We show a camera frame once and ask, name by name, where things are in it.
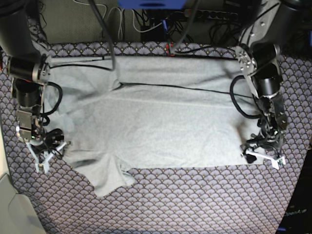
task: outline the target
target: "patterned mat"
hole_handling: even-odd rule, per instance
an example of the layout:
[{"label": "patterned mat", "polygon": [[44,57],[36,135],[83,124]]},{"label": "patterned mat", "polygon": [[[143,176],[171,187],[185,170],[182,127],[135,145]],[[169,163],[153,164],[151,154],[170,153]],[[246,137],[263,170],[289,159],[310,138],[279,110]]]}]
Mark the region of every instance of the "patterned mat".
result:
[{"label": "patterned mat", "polygon": [[[200,45],[184,44],[181,50]],[[107,54],[105,43],[49,47],[55,57]],[[115,52],[167,55],[162,43],[118,43]],[[200,56],[234,58],[231,50],[203,49]],[[291,199],[312,136],[312,63],[281,56],[289,128],[279,171],[270,163],[191,169],[132,169],[137,183],[96,198],[84,176],[64,161],[48,175],[37,174],[25,146],[15,136],[16,102],[11,77],[0,75],[0,110],[8,165],[14,186],[28,196],[49,234],[254,234],[275,233]]]}]

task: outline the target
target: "cloth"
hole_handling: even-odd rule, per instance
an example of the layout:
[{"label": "cloth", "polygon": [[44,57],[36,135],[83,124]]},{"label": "cloth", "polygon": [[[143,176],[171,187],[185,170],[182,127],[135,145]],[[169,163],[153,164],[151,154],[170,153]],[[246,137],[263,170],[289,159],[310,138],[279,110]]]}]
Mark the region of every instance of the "cloth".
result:
[{"label": "cloth", "polygon": [[[230,95],[143,85],[228,92],[240,74],[236,61],[158,57],[117,61],[113,73],[63,67],[52,70],[50,77],[63,88],[63,101],[50,117],[49,128],[64,131],[65,140],[71,141],[64,160],[90,180],[97,196],[133,184],[127,173],[131,168],[247,164],[239,146],[259,128],[257,120],[240,115]],[[107,67],[110,61],[90,64]],[[235,93],[251,97],[244,82],[237,84]],[[48,88],[48,104],[53,106],[56,99],[57,91]],[[236,99],[243,110],[255,113],[251,98]]]}]

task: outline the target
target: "white cable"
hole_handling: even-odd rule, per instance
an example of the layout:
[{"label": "white cable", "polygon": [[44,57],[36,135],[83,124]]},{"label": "white cable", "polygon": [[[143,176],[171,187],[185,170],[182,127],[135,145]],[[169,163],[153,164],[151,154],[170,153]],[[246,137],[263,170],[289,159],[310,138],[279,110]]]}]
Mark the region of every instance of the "white cable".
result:
[{"label": "white cable", "polygon": [[[85,3],[85,2],[81,2],[81,1],[78,1],[78,0],[73,0],[73,2],[75,2],[75,3],[78,3],[78,4],[81,4],[81,5],[87,5],[87,6],[89,6],[90,4],[88,4],[88,3]],[[104,14],[103,14],[103,19],[105,18],[105,15],[106,15],[106,13],[107,13],[107,5],[105,5],[105,4],[96,4],[96,6],[103,6],[104,8],[105,8],[105,12],[104,12]]]},{"label": "white cable", "polygon": [[138,30],[138,29],[136,28],[136,21],[135,21],[136,16],[135,16],[135,11],[132,10],[132,12],[133,12],[133,27],[134,27],[134,29],[135,29],[138,33],[147,33],[147,32],[152,31],[152,30],[154,30],[154,29],[156,29],[156,28],[158,28],[159,26],[162,25],[162,23],[159,23],[159,24],[157,24],[156,26],[154,26],[154,27],[152,27],[152,28],[150,28],[150,29],[147,29],[147,30],[144,30],[144,31],[140,31],[140,30]]},{"label": "white cable", "polygon": [[118,40],[122,40],[122,37],[123,37],[123,31],[122,31],[122,16],[123,16],[123,12],[125,9],[120,9],[119,7],[113,7],[109,12],[108,12],[108,15],[107,15],[107,18],[109,18],[109,16],[111,15],[112,11],[116,9],[119,11],[120,13],[120,24],[119,24],[119,29],[118,29]]}]

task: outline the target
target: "gray floor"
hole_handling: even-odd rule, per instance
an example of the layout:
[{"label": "gray floor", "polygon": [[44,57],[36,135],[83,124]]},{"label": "gray floor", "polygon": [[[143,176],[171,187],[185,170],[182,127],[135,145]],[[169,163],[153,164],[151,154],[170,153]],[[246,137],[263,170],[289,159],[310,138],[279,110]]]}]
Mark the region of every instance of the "gray floor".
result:
[{"label": "gray floor", "polygon": [[[42,10],[41,24],[50,43],[77,43],[102,40],[101,28],[94,17],[91,8],[81,5],[72,0],[41,0],[44,3]],[[108,12],[112,7],[118,6],[117,0],[97,0],[99,4],[106,4]],[[191,8],[194,0],[188,0],[184,8]],[[203,0],[199,6],[202,10],[222,10],[223,1]],[[104,7],[98,7],[104,13]],[[117,34],[120,22],[120,14],[114,10],[106,20],[112,37],[117,41]],[[140,33],[133,29],[133,13],[125,11],[125,41],[140,41]],[[190,35],[196,38],[196,42],[207,43],[209,25],[196,23]]]}]

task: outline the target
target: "scale pattern fabric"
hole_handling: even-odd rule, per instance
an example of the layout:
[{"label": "scale pattern fabric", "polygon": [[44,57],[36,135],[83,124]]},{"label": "scale pattern fabric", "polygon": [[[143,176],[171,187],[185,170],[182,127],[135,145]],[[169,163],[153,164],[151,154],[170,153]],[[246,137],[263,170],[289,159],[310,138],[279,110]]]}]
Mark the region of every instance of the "scale pattern fabric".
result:
[{"label": "scale pattern fabric", "polygon": [[[84,52],[98,45],[107,47],[82,43],[49,48],[58,57],[90,56],[94,54]],[[147,43],[136,45],[148,47]],[[148,45],[149,55],[155,50],[166,55],[164,44]],[[233,55],[231,51],[221,54],[216,52],[219,57]],[[133,55],[139,55],[139,49]],[[132,169],[130,174],[137,183],[102,199],[96,198],[88,180],[64,161],[55,160],[48,175],[34,171],[32,158],[15,136],[16,102],[11,98],[11,77],[5,68],[0,75],[0,110],[14,186],[30,198],[49,234],[273,234],[295,189],[312,135],[312,63],[290,57],[280,57],[279,63],[286,80],[282,92],[290,122],[283,147],[286,166],[279,171],[268,162],[205,169]]]}]

